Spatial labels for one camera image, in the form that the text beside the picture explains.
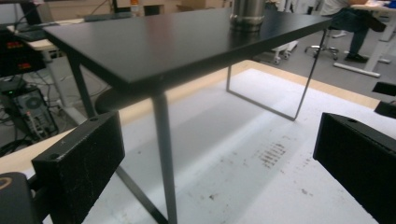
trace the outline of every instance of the metal table leg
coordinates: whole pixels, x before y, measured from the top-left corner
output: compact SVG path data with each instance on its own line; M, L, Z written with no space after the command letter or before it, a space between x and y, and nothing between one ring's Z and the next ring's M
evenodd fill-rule
M155 92L151 97L157 127L158 147L163 172L163 188L166 200L168 222L177 224L175 179L172 160L171 131L169 125L168 104L164 91Z
M125 172L125 170L119 166L116 170L117 176L125 184L125 186L132 192L136 199L146 208L146 210L151 214L151 216L159 224L167 224L168 220L163 216L163 214L158 210L154 203L148 198L148 196L143 192L139 186L132 180L132 178Z
M84 77L82 76L80 63L72 58L68 58L70 68L72 69L76 85L78 87L79 94L81 95L82 103L84 104L85 111L87 112L88 118L92 118L96 115L93 105L91 102L90 95L88 94L87 86L85 85Z
M322 36L322 38L320 40L320 47L323 45L323 41L325 39L326 33L327 33L327 30L323 30L323 36ZM290 116L290 115L287 115L287 114L285 114L283 112L277 111L277 110L275 110L275 109L273 109L273 108L271 108L271 107L269 107L267 105L263 105L263 104L261 104L261 103L259 103L257 101L254 101L254 100L252 100L250 98L247 98L246 96L244 96L244 95L242 95L242 94L240 94L240 93L238 93L236 91L232 91L231 88L230 88L230 86L231 86L231 70L232 70L231 66L228 67L226 91L231 93L231 94L233 94L233 95L235 95L235 96L237 96L237 97L239 97L239 98L241 98L241 99L243 99L243 100L246 100L246 101L248 101L248 102L250 102L250 103L252 103L254 105L257 105L257 106L259 106L261 108L264 108L264 109L266 109L268 111L271 111L271 112L273 112L273 113L275 113L275 114L277 114L277 115L279 115L279 116L281 116L281 117L283 117L285 119L296 120L297 117L298 117L298 114L300 113L300 109L301 109L301 106L303 104L303 101L304 101L304 98L305 98L305 95L306 95L306 91L308 90L308 86L309 86L309 83L311 81L311 77L312 77L312 75L314 73L314 69L315 69L315 66L317 64L320 52L321 52L321 50L318 51L318 55L317 55L317 57L315 57L314 63L312 65L311 71L309 73L308 80L306 81L306 84L305 84L303 95L301 97L301 100L300 100L300 103L298 105L297 111L296 111L296 113L295 113L295 115L293 117Z

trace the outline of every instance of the desk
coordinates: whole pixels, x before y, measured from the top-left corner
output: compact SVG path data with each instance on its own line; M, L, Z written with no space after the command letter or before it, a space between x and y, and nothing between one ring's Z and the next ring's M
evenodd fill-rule
M249 68L265 71L269 74L274 74L277 77L291 80L294 83L304 84L306 82L306 78L304 77L295 76L294 74L281 71L274 67L268 67L263 64L242 62L234 67L236 73L244 72ZM170 90L167 93L167 96L170 99L170 107L172 107L172 109L175 111L175 109L179 109L179 106L181 105L185 108L199 106L196 102L194 102L194 99L196 100L197 98L195 97L197 94L201 93L219 93L227 96L227 94L224 94L224 79L226 76L227 69L222 69L216 73L209 74L205 77L194 80L193 82ZM216 106L218 102L219 100L214 100L210 103L210 107L206 107L212 108L209 111L210 113L208 113L207 110L203 110L201 106L201 110L197 112L193 112L193 110L189 110L189 112L182 111L182 114L188 114L186 117L192 119L184 119L184 122L178 123L176 126L174 126L175 129L178 129L178 134L195 129L194 127L191 127L191 125L199 123L199 121L202 120L202 114L207 114L209 116L212 114L212 116L216 116L218 113L227 110L226 108L223 108L220 112L217 112L216 109L213 110L213 108L219 109L222 107L219 105ZM262 138L257 136L257 134L269 134L270 136L267 136L267 138L273 139L268 143L259 144L256 150L260 151L265 151L267 146L271 146L273 143L272 141L275 141L274 139L284 139L286 141L290 141L288 139L282 138L282 136L284 136L285 133L292 134L290 135L293 136L292 141L290 141L291 144L283 145L288 152L285 154L283 159L279 160L279 163L271 170L263 168L258 169L255 172L255 174L258 172L262 174L261 179L267 178L268 176L268 181L265 184L261 183L260 185L257 185L258 182L256 181L236 183L236 180L232 180L230 178L231 174L229 172L220 175L217 174L218 181L213 181L214 184L212 187L208 185L201 186L201 189L203 190L221 190L220 194L217 194L217 192L213 193L214 200L210 199L210 194L207 193L201 194L196 193L196 191L191 193L191 190L195 189L194 184L197 180L199 180L198 182L201 183L203 183L205 180L202 176L191 175L191 178L195 178L196 180L193 183L188 183L187 186L181 185L180 176L177 176L177 201L182 203L180 208L184 211L184 213L181 213L183 218L180 220L180 222L183 221L181 223L202 224L221 223L221 221L224 220L224 224L262 224L264 222L276 224L375 223L374 220L364 212L361 206L354 202L354 199L348 195L347 192L345 192L345 190L337 183L337 181L334 180L331 175L319 165L318 162L312 160L312 151L314 149L315 139L318 133L320 114L324 111L349 116L353 119L364 122L373 128L388 134L391 137L396 137L396 133L393 129L394 125L396 125L396 120L378 116L373 112L373 109L376 107L378 102L379 101L376 99L312 80L307 94L307 99L304 102L302 114L296 120L296 122L289 122L288 120L282 119L281 117L262 111L256 108L254 105L243 104L247 105L245 109L246 112L248 112L248 115L251 115L250 112L253 111L257 117L255 117L254 120L251 120L249 116L243 116L245 121L242 123L236 122L236 120L229 120L229 122L227 122L227 127L229 127L228 125L230 123L239 123L242 124L242 126L239 126L241 128L237 127L236 129L233 127L226 133L233 131L240 132L247 126L260 127L262 131L255 132L256 137L251 137L250 135L246 134L237 135L242 137L237 138L238 144L241 145L254 139L261 141ZM231 116L234 118L238 116L238 113L235 111L228 111L224 113L224 116ZM152 136L155 134L151 134L149 139L146 139L146 137L140 138L142 135L146 136L147 132L139 133L139 123L140 125L147 125L146 121L152 119L152 106L150 101L145 100L136 105L131 105L125 109L122 109L120 112L120 117L126 149L130 150L127 152L127 157L134 158L135 160L141 160L140 163L147 163L147 161L143 160L142 157L146 158L151 154L147 154L147 151L142 150L142 147L139 146L146 146L146 148L150 150L151 145L155 144L155 136ZM260 120L260 117L268 122L265 126L258 125L257 121ZM220 133L219 135L221 138L219 139L212 139L214 140L214 143L212 143L214 145L213 148L210 148L210 150L207 150L207 148L202 148L202 151L208 152L209 155L211 155L210 151L217 151L217 145L221 145L221 143L227 143L227 140L234 139L234 136L229 136L226 133ZM204 137L208 135L209 133L202 132L199 136ZM43 151L51 146L58 139L60 139L60 136L55 136L24 150L17 151L4 158L0 158L0 173L26 173L26 171L31 172L29 171L29 169L32 167L30 160L40 151ZM185 149L187 149L189 152L199 152L199 150L195 150L195 147L183 148L180 143L181 141L178 141L178 144L176 145L177 152L183 152ZM236 160L236 158L243 158L244 156L246 159L250 159L249 154L243 154L248 148L238 146L230 146L229 150L224 152L221 156L209 158L217 159L218 164L232 167L235 169L235 171L246 169L247 172L250 172L253 169L252 166L254 162L247 163L247 165L250 167L249 168L246 167L246 165L244 165L242 162L237 162ZM204 169L208 169L209 171L212 171L212 173L215 171L225 171L225 169L222 169L224 167L219 168L206 166L206 163L201 163L201 160L194 158L195 155L196 154L190 155L190 159L197 160L197 163L199 163ZM180 164L184 160L189 159L183 158L183 156L180 155L176 157L177 164ZM143 168L140 168L139 171L136 171L136 173L144 174L151 174L151 172L151 170ZM240 178L249 175L234 175L233 177ZM229 182L226 183L226 186L222 186L227 188L217 188L215 183L223 183L222 181L226 179L228 179ZM233 202L231 203L228 198L227 200L222 200L224 199L226 191L228 191L230 188L235 189L235 186L238 186L240 189L236 188L235 195L230 198L233 199ZM251 201L246 203L235 204L234 202L236 199L243 199L246 196L246 194L241 194L240 191L246 188L251 189L250 187L252 186L262 187L260 190L254 190L254 193L257 193L257 195L260 197L251 198ZM189 198L190 201L186 203L184 200ZM200 206L201 209L191 209L190 205L192 203ZM108 187L106 187L105 191L96 202L94 208L84 223L154 223L153 220L149 219L147 214L143 215L146 221L139 220L139 217L141 217L139 215L144 212L142 211L141 207L131 206L131 204L136 205L136 202L133 200L133 196L125 189L125 187L123 187L121 181L116 176L113 176ZM205 217L210 218L207 219L209 221L202 221Z
M59 21L61 25L67 24L76 24L83 22L83 20L70 20L70 21ZM77 111L70 102L66 99L66 93L64 92L64 88L61 84L61 81L57 77L57 69L53 66L53 60L50 57L50 51L57 49L48 39L38 40L38 41L25 41L27 45L29 45L32 49L36 51L40 51L44 58L44 63L49 70L49 74L51 75L51 79L55 85L57 92L59 92L60 102L58 104L63 109L63 111L76 123L81 124L85 121L85 117Z
M177 223L177 209L164 91L326 29L331 22L322 17L265 11L260 32L241 35L230 31L230 14L229 8L213 9L45 29L49 41L67 53L89 117L94 111L81 65L120 92L142 91L152 99L172 224Z
M366 5L353 5L351 7L358 10L388 12L390 21L387 23L387 28L376 43L375 49L363 69L359 69L357 67L345 65L342 63L335 63L334 66L362 73L371 77L380 77L381 75L379 73L374 72L374 68L377 62L381 60L383 54L389 50L389 48L393 45L395 41L395 38L393 38L393 32L396 28L396 9L388 7L369 7Z

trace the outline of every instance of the black table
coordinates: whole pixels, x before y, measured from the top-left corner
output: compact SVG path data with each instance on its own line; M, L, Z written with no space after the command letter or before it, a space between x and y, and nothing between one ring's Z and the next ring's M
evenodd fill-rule
M49 41L66 52L89 117L95 113L81 65L118 91L125 94L138 91L151 97L169 223L177 223L177 209L164 92L265 50L325 30L331 22L328 18L265 11L258 33L238 34L230 30L230 14L230 9L222 8L45 29ZM117 174L158 222L167 223L121 168Z

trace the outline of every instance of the office chair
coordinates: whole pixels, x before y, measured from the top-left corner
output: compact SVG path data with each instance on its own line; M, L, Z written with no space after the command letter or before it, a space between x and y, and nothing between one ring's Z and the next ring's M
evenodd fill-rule
M333 58L335 61L337 61L337 60L338 60L338 51L339 51L339 50L336 49L336 48L333 48L333 47L328 47L328 46L329 46L329 40L330 40L330 38L332 37L332 31L333 31L333 30L338 30L338 29L333 28L333 27L329 27L329 28L327 29L327 34L326 34L326 37L325 37L325 39L324 39L324 41L323 41L322 47L320 47L320 46L318 46L318 45L309 46L309 47L306 47L306 48L305 48L305 51L304 51L304 52L307 53L309 49L315 49L315 51L314 51L314 57L317 57L317 56L318 56L318 51L319 51L319 50L328 51L328 52L330 52L330 53L332 54L332 58Z

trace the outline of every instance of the shoe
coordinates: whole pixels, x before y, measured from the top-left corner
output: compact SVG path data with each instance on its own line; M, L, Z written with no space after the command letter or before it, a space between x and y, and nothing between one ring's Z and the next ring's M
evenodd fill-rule
M345 60L354 63L367 63L367 61L369 61L368 58L363 57L359 54L355 54L355 55L348 54Z

